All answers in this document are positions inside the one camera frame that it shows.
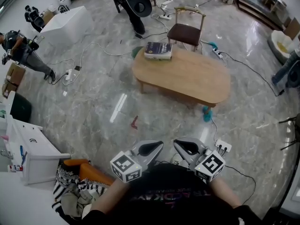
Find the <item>cardboard box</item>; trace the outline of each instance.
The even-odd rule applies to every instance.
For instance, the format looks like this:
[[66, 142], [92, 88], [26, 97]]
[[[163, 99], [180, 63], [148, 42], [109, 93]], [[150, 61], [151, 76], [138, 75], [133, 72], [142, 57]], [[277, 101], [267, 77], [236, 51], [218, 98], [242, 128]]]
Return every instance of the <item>cardboard box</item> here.
[[50, 12], [49, 10], [47, 10], [47, 11], [44, 11], [43, 12], [43, 20], [44, 20], [44, 22], [45, 22], [45, 25], [47, 24], [47, 23], [49, 23], [49, 21], [52, 19], [54, 17], [54, 14], [52, 13], [52, 12]]
[[3, 86], [2, 86], [2, 95], [5, 98], [8, 98], [9, 93], [11, 91], [16, 91], [17, 90], [17, 86], [14, 84], [11, 84], [8, 80], [5, 80]]
[[20, 85], [24, 76], [25, 69], [15, 64], [14, 62], [10, 65], [10, 68], [6, 74], [6, 79], [15, 85]]

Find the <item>robotic hand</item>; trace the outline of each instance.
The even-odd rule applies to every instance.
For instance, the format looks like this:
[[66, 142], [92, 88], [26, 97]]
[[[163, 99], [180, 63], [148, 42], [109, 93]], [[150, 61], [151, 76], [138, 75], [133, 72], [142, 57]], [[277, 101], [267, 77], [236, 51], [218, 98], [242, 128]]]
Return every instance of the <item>robotic hand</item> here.
[[2, 56], [2, 65], [5, 65], [12, 58], [12, 55], [10, 54], [10, 52], [11, 52], [11, 50], [8, 49], [7, 54], [5, 53]]
[[146, 140], [138, 142], [127, 152], [121, 151], [110, 161], [113, 173], [125, 183], [141, 177], [163, 146], [162, 141]]
[[173, 145], [182, 159], [186, 160], [189, 169], [208, 182], [212, 181], [225, 166], [225, 161], [217, 150], [211, 151], [199, 139], [179, 138], [174, 140]]

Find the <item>red object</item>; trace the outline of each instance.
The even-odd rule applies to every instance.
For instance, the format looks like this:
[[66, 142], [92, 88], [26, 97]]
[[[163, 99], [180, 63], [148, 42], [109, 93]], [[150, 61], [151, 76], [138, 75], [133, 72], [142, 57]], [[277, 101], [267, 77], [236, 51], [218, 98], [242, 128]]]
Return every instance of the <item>red object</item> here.
[[133, 122], [131, 123], [131, 127], [137, 130], [137, 126], [135, 125], [135, 122], [139, 116], [136, 116], [135, 119], [133, 119]]

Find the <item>white sofa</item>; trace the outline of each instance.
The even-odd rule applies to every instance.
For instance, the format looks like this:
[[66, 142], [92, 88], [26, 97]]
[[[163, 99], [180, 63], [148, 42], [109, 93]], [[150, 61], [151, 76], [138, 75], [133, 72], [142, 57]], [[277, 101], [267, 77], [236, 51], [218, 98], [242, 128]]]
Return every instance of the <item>white sofa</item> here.
[[[282, 51], [278, 47], [278, 42], [287, 49], [287, 52]], [[290, 57], [290, 53], [295, 49], [295, 45], [291, 38], [283, 32], [276, 30], [274, 30], [268, 38], [268, 44], [274, 55], [282, 64], [286, 62], [286, 60]]]

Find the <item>book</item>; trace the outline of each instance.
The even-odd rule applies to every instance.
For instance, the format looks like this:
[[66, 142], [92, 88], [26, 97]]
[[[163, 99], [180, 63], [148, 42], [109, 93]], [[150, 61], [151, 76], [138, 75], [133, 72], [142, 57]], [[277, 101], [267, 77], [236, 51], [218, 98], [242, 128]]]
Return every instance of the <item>book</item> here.
[[172, 44], [148, 42], [145, 50], [145, 58], [170, 60], [172, 57]]

